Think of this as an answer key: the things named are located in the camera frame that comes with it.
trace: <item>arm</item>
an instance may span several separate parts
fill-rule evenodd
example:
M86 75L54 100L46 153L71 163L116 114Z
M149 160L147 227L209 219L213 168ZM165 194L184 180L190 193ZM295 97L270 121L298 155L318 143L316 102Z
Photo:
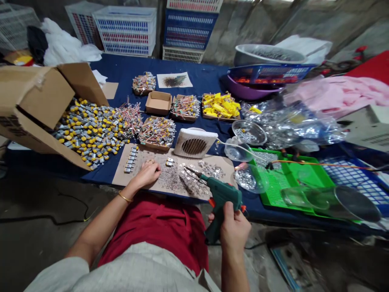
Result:
M160 174L161 167L158 163L146 162L120 194L132 200L139 189L156 181ZM117 195L85 228L65 257L83 258L90 267L116 228L128 205L128 201Z
M233 204L224 207L224 222L220 230L222 245L222 291L249 292L250 286L244 266L244 246L251 230L251 224L241 211L235 211Z

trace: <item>green glue gun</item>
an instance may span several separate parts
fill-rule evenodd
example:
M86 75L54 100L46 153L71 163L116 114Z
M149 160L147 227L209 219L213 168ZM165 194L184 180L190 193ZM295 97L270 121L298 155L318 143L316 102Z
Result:
M209 200L209 203L214 208L212 212L215 214L215 219L205 231L205 236L208 243L216 243L216 241L220 238L220 228L224 221L224 204L226 202L232 202L234 205L234 211L238 211L240 209L242 209L243 212L245 211L246 206L242 205L242 192L237 190L231 184L225 182L223 183L216 178L205 176L204 174L196 172L186 166L185 168L193 172L200 181L205 181L206 185L211 190L212 198Z

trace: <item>orange wire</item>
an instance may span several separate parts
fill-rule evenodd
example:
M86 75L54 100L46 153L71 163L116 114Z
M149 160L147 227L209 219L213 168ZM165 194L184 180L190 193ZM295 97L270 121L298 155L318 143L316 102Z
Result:
M338 164L327 164L327 163L297 162L297 161L290 161L290 160L274 160L271 163L276 163L276 162L280 162L280 163L298 163L298 164L309 164L309 165L326 165L326 166L358 168L358 169L364 169L364 170L374 170L373 168L369 168L369 167L359 167L359 166L351 166L351 165L338 165Z

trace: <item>table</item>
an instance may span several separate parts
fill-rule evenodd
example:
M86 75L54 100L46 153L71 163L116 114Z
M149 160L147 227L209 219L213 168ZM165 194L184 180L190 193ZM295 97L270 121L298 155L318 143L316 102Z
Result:
M102 75L107 76L108 82L118 82L118 90L115 98L109 100L109 104L113 107L119 107L127 101L127 96L130 97L131 103L140 102L141 110L145 110L147 97L136 97L132 92L133 78L142 75L145 71L152 72L155 76L163 73L179 73L188 72L189 78L193 87L188 88L164 88L156 90L169 92L172 96L177 94L189 95L194 94L201 96L203 93L224 92L226 88L219 82L219 78L226 74L228 67L214 66L207 64L191 64L183 62L172 62L165 60L156 60L150 58L137 58L129 56L119 56L112 54L103 54L102 60L92 62L91 68L98 70ZM149 117L148 114L143 114L144 120ZM232 135L231 123L221 122L217 120L208 120L199 117L195 123L178 122L176 121L177 135L173 143L173 147L177 141L178 132L181 128L198 127L206 131L215 132L219 135L222 141L226 141ZM224 155L224 146L220 146L218 152ZM6 154L6 162L10 167L29 167L34 170L40 170L55 174L66 179L79 180L97 184L111 184L117 165L119 163L122 150L118 154L111 155L110 159L93 172L82 170L59 155L42 155L34 151L8 151ZM215 147L211 147L208 154L216 155ZM272 225L292 225L301 226L304 228L323 229L334 232L341 232L349 236L360 236L363 234L382 235L383 232L373 230L365 226L359 226L349 222L320 219L302 214L298 211L284 210L264 206L259 198L259 195L250 193L240 188L243 194L243 204L247 206L247 212L251 219L259 222Z

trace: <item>purple bowl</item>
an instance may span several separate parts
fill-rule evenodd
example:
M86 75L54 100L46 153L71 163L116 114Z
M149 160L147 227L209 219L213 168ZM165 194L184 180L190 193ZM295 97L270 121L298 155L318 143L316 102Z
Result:
M285 88L285 86L272 86L272 89L265 90L258 89L261 87L264 88L264 85L244 86L232 80L229 75L227 75L224 80L227 90L232 94L233 97L250 101L261 99L270 93L280 92Z

